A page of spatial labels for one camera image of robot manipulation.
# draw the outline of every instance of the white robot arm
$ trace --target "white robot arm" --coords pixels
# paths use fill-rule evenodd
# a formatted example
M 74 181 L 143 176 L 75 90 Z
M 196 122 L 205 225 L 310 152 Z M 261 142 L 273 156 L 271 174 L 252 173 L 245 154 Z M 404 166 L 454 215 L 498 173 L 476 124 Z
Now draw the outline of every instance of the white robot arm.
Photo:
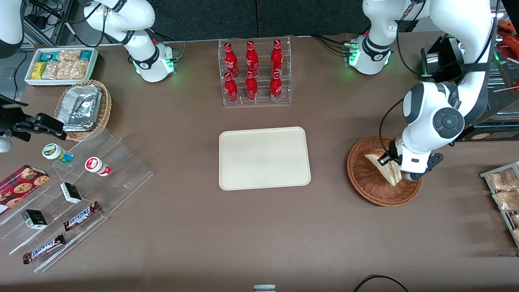
M 85 17 L 94 9 L 87 19 L 88 24 L 123 44 L 134 59 L 137 73 L 144 80 L 158 82 L 174 72 L 172 49 L 163 44 L 154 44 L 144 31 L 155 22 L 155 12 L 148 1 L 92 1 L 85 6 Z
M 354 40 L 359 50 L 354 62 L 350 59 L 354 68 L 364 74 L 382 70 L 396 38 L 395 20 L 414 19 L 419 11 L 417 19 L 430 16 L 438 28 L 461 41 L 465 47 L 465 64 L 488 62 L 491 42 L 487 45 L 487 40 L 493 32 L 489 0 L 415 0 L 414 7 L 412 5 L 410 0 L 364 1 L 363 10 L 372 27 L 367 37 Z M 425 173 L 430 168 L 432 150 L 454 141 L 463 130 L 464 117 L 473 110 L 480 91 L 484 90 L 485 73 L 468 72 L 458 86 L 432 82 L 415 85 L 403 100 L 408 126 L 391 144 L 389 157 L 379 161 L 383 164 L 395 158 L 402 171 Z

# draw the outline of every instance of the cookie box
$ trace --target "cookie box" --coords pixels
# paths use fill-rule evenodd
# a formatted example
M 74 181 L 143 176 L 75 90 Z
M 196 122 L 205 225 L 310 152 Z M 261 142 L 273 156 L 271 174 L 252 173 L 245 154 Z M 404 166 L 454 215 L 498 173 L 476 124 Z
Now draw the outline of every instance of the cookie box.
M 56 52 L 61 50 L 82 50 L 82 51 L 91 51 L 90 59 L 88 61 L 87 70 L 85 73 L 85 77 L 83 79 L 32 79 L 32 73 L 34 71 L 34 67 L 37 62 L 40 62 L 42 56 L 50 52 Z M 81 46 L 66 46 L 66 47 L 50 47 L 50 48 L 41 48 L 37 49 L 34 52 L 34 56 L 31 61 L 31 65 L 27 70 L 27 74 L 25 75 L 25 82 L 32 86 L 60 86 L 60 85 L 71 85 L 80 83 L 83 81 L 90 80 L 92 72 L 94 70 L 95 61 L 98 57 L 98 51 L 95 48 L 89 47 L 81 47 Z
M 13 208 L 48 180 L 49 176 L 45 171 L 24 165 L 0 181 L 0 215 Z

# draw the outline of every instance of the yellow snack package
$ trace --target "yellow snack package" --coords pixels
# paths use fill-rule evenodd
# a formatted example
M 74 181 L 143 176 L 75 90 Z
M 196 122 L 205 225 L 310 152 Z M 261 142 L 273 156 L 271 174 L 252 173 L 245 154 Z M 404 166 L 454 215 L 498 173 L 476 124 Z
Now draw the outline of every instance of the yellow snack package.
M 46 62 L 36 62 L 34 64 L 33 73 L 31 74 L 32 80 L 40 80 L 42 79 L 42 73 L 45 70 Z

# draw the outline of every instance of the beige tray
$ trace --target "beige tray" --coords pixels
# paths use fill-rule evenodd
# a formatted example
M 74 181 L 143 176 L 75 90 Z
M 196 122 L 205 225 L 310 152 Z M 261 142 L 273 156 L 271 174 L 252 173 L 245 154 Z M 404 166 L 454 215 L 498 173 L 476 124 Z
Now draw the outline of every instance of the beige tray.
M 225 191 L 310 183 L 306 135 L 300 127 L 227 131 L 219 143 L 219 183 Z

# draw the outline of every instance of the red cookie box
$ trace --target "red cookie box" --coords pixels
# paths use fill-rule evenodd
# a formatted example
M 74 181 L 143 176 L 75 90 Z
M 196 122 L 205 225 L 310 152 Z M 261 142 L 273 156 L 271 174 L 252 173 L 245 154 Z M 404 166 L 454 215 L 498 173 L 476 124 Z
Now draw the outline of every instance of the red cookie box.
M 13 208 L 48 180 L 49 176 L 45 171 L 24 165 L 0 181 L 0 215 Z

